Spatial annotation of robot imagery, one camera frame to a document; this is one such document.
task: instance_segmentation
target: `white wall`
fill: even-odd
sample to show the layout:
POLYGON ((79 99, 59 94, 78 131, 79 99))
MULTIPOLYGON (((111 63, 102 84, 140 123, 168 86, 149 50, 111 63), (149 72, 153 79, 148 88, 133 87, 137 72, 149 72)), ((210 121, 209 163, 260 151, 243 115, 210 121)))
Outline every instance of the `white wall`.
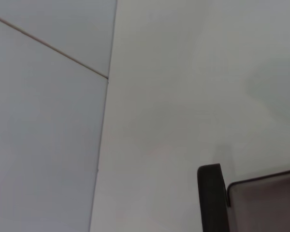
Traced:
POLYGON ((120 0, 93 232, 201 232, 196 172, 290 168, 290 0, 120 0))
POLYGON ((0 232, 88 232, 107 79, 0 22, 0 232))
POLYGON ((0 17, 108 76, 116 0, 0 0, 0 17))

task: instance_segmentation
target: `white surface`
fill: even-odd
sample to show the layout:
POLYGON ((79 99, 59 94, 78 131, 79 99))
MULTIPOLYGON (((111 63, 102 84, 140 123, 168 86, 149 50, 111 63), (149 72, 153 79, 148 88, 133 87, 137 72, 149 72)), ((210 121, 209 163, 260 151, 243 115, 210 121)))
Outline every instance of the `white surface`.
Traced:
POLYGON ((0 0, 0 17, 108 76, 116 0, 0 0))
POLYGON ((106 86, 0 22, 0 232, 88 232, 106 86))
POLYGON ((290 0, 120 0, 113 48, 92 232, 201 232, 199 166, 290 168, 290 0))

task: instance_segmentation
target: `seam line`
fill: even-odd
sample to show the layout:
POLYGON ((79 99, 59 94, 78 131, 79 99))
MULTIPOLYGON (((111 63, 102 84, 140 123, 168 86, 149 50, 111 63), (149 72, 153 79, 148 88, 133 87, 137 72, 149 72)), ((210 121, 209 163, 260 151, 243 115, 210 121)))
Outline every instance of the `seam line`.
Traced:
POLYGON ((43 40, 40 40, 39 38, 37 38, 37 37, 35 37, 35 36, 29 34, 28 32, 24 31, 23 29, 19 28, 18 26, 15 26, 15 25, 13 25, 12 23, 9 23, 8 21, 4 20, 4 19, 1 18, 1 17, 0 17, 0 22, 2 22, 2 23, 4 23, 5 25, 7 25, 7 26, 9 26, 9 27, 11 27, 11 28, 13 28, 13 29, 19 31, 20 33, 22 33, 22 34, 24 34, 24 35, 26 35, 26 36, 32 38, 33 40, 35 40, 35 41, 37 41, 37 42, 39 42, 39 43, 45 45, 46 47, 49 47, 50 49, 54 50, 55 52, 58 52, 59 54, 65 56, 66 58, 68 58, 68 59, 70 59, 70 60, 72 60, 72 61, 78 63, 79 65, 82 65, 83 67, 85 67, 85 68, 87 68, 87 69, 93 71, 94 73, 96 73, 96 74, 98 74, 98 75, 100 75, 100 76, 102 76, 102 77, 108 79, 108 76, 106 76, 106 75, 102 74, 101 72, 99 72, 99 71, 97 71, 97 70, 95 70, 95 69, 89 67, 88 65, 83 64, 82 62, 80 62, 80 61, 74 59, 73 57, 71 57, 71 56, 65 54, 64 52, 60 51, 59 49, 53 47, 52 45, 50 45, 50 44, 48 44, 48 43, 46 43, 46 42, 44 42, 43 40))

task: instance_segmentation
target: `black object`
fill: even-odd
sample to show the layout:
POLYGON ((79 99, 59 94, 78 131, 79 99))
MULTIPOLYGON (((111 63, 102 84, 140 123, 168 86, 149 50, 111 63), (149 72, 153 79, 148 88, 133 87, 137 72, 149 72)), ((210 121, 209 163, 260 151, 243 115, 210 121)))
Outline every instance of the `black object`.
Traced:
POLYGON ((290 232, 290 171, 231 183, 220 164, 198 169, 203 232, 290 232))

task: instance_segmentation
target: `white cabinet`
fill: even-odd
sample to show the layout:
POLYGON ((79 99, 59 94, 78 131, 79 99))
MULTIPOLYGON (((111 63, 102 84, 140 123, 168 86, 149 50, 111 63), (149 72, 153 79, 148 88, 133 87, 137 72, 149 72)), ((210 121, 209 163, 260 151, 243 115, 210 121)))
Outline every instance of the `white cabinet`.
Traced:
POLYGON ((106 87, 0 22, 0 232, 88 232, 106 87))
POLYGON ((0 17, 108 76, 116 0, 0 0, 0 17))

